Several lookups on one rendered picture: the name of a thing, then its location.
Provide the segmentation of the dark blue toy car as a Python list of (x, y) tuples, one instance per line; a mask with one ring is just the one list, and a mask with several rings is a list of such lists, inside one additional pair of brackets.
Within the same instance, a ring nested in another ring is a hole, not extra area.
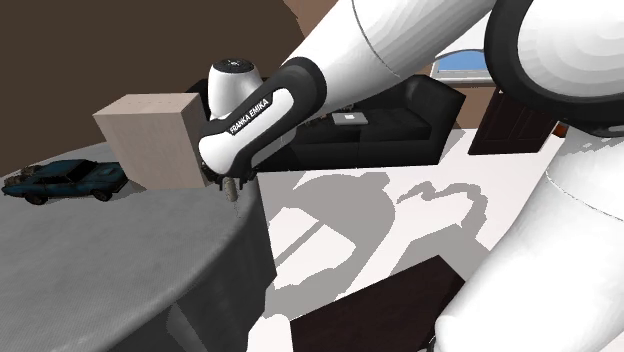
[(119, 162), (67, 159), (31, 165), (4, 180), (4, 195), (43, 205), (50, 198), (93, 196), (109, 201), (129, 181)]

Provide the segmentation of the grey round table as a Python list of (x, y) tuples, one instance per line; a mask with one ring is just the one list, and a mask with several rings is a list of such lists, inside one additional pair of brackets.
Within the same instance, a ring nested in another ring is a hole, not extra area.
[(257, 182), (42, 206), (1, 192), (0, 352), (246, 352), (276, 268)]

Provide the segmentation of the beige wooden box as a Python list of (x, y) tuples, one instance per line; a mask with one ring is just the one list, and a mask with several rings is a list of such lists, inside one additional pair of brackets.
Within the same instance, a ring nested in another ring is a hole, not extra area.
[(147, 190), (203, 188), (207, 121), (197, 93), (127, 94), (93, 114), (128, 178)]

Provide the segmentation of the arched window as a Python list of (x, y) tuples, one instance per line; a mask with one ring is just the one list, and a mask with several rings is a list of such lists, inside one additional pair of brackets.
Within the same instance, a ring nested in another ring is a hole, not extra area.
[(432, 65), (430, 76), (446, 84), (492, 84), (482, 50), (460, 50), (445, 54)]

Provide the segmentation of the black sofa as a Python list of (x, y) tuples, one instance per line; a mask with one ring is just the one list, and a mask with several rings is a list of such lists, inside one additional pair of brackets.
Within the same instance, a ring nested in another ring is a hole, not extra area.
[(364, 125), (330, 116), (297, 128), (294, 139), (262, 161), (260, 172), (423, 166), (439, 163), (466, 96), (426, 75), (413, 75), (354, 104)]

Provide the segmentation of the dark brown door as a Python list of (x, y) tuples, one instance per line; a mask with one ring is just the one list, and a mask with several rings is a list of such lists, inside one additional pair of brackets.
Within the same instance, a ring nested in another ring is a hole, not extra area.
[(556, 124), (551, 115), (532, 110), (496, 88), (468, 154), (537, 153)]

